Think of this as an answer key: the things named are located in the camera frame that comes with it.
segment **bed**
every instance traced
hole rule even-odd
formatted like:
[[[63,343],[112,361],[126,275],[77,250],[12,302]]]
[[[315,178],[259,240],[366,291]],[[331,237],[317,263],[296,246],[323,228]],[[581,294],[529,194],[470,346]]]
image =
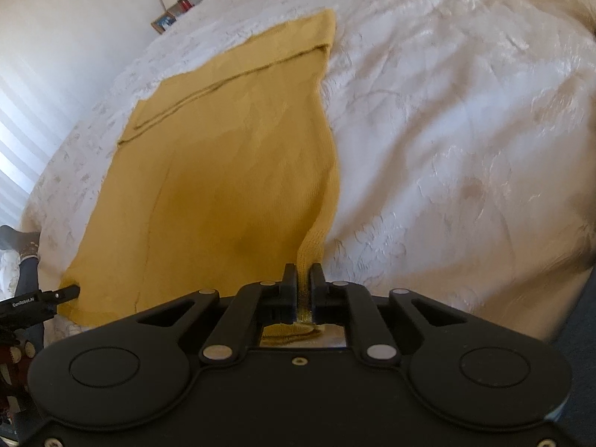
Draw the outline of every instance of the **bed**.
[[[596,0],[205,0],[114,82],[29,198],[40,285],[77,252],[115,144],[170,76],[331,8],[340,160],[328,280],[415,289],[546,339],[594,258]],[[10,263],[7,270],[13,270]],[[47,341],[81,327],[57,318]]]

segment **person's foot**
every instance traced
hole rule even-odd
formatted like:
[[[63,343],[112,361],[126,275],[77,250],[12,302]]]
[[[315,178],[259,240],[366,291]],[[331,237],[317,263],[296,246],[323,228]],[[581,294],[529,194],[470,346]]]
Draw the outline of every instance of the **person's foot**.
[[[21,260],[37,257],[39,232],[19,232],[8,225],[0,227],[0,250],[16,250]]]

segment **white bedspread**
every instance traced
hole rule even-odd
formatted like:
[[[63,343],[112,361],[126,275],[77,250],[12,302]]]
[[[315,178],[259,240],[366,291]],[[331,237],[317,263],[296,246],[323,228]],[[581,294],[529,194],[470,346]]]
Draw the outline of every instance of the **white bedspread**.
[[[205,0],[118,77],[39,180],[22,225],[42,230],[42,288],[75,256],[135,103],[323,7],[337,14],[322,96],[342,174],[328,278],[416,289],[546,337],[593,258],[596,0]],[[75,330],[59,320],[49,338]]]

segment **white wall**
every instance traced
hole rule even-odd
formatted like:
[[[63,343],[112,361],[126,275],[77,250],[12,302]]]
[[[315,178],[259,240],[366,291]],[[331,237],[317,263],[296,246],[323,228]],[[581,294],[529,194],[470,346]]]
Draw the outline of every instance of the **white wall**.
[[[0,224],[77,120],[157,37],[160,0],[0,0]]]

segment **folded yellow cloth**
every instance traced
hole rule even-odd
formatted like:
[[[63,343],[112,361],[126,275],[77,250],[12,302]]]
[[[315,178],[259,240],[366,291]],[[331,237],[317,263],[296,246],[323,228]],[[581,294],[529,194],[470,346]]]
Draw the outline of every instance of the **folded yellow cloth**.
[[[60,313],[101,325],[203,287],[233,295],[294,262],[308,319],[306,273],[339,196],[319,95],[334,35],[331,10],[286,22],[137,105],[63,275],[80,297]]]

